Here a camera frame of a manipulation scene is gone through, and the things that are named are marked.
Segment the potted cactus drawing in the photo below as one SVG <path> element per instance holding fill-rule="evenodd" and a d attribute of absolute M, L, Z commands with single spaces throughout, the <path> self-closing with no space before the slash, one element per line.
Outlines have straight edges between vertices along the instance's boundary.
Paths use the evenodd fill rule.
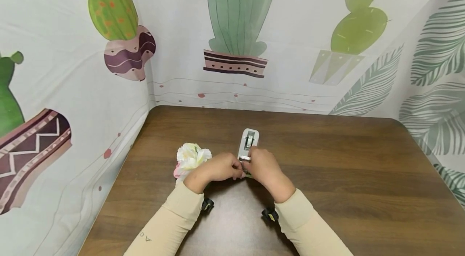
<path fill-rule="evenodd" d="M 10 82 L 24 57 L 0 58 L 0 214 L 21 207 L 34 180 L 71 147 L 67 119 L 44 109 L 27 122 Z"/>
<path fill-rule="evenodd" d="M 346 0 L 350 11 L 334 29 L 331 51 L 321 50 L 310 76 L 314 84 L 337 85 L 364 58 L 359 55 L 379 39 L 388 17 L 373 0 Z"/>
<path fill-rule="evenodd" d="M 257 42 L 272 0 L 208 0 L 214 39 L 204 50 L 204 70 L 264 77 L 266 50 Z"/>
<path fill-rule="evenodd" d="M 144 65 L 155 53 L 152 34 L 138 25 L 132 0 L 88 0 L 95 28 L 108 40 L 105 64 L 112 73 L 133 81 L 146 78 Z"/>

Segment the wrist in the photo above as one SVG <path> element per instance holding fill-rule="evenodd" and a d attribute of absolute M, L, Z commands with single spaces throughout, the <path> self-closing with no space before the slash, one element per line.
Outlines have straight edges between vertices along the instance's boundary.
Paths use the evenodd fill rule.
<path fill-rule="evenodd" d="M 271 177 L 273 180 L 269 180 L 263 186 L 268 190 L 268 192 L 273 197 L 275 203 L 281 204 L 287 201 L 294 192 L 296 188 L 291 180 L 285 176 L 284 173 L 280 173 L 276 176 Z"/>
<path fill-rule="evenodd" d="M 202 169 L 196 168 L 184 179 L 184 185 L 192 192 L 202 194 L 210 181 L 211 180 Z"/>

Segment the person's right hand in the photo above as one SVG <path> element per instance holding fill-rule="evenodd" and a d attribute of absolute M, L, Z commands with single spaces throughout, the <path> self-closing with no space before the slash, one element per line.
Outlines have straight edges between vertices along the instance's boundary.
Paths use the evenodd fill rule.
<path fill-rule="evenodd" d="M 294 194 L 294 184 L 281 171 L 271 152 L 252 146 L 249 157 L 250 163 L 242 163 L 244 168 L 270 192 L 277 204 L 284 203 Z"/>

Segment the person's left hand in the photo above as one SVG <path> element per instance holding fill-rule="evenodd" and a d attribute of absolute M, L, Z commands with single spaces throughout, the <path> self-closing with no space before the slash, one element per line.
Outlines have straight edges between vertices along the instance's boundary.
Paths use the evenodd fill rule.
<path fill-rule="evenodd" d="M 191 191 L 201 194 L 212 181 L 244 178 L 245 173 L 239 160 L 231 153 L 220 153 L 189 173 L 184 185 Z"/>

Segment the striped flower pot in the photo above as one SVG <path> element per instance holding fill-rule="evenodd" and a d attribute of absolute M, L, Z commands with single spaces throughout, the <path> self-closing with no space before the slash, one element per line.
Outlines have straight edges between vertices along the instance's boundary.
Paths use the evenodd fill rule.
<path fill-rule="evenodd" d="M 204 50 L 204 70 L 221 73 L 239 73 L 255 78 L 264 78 L 263 72 L 268 60 L 251 57 L 218 53 Z"/>
<path fill-rule="evenodd" d="M 21 207 L 36 178 L 71 147 L 68 120 L 51 109 L 0 138 L 0 214 Z"/>
<path fill-rule="evenodd" d="M 131 40 L 114 40 L 107 43 L 105 64 L 112 73 L 125 79 L 143 81 L 144 66 L 155 53 L 155 39 L 144 26 L 137 27 L 137 35 Z"/>

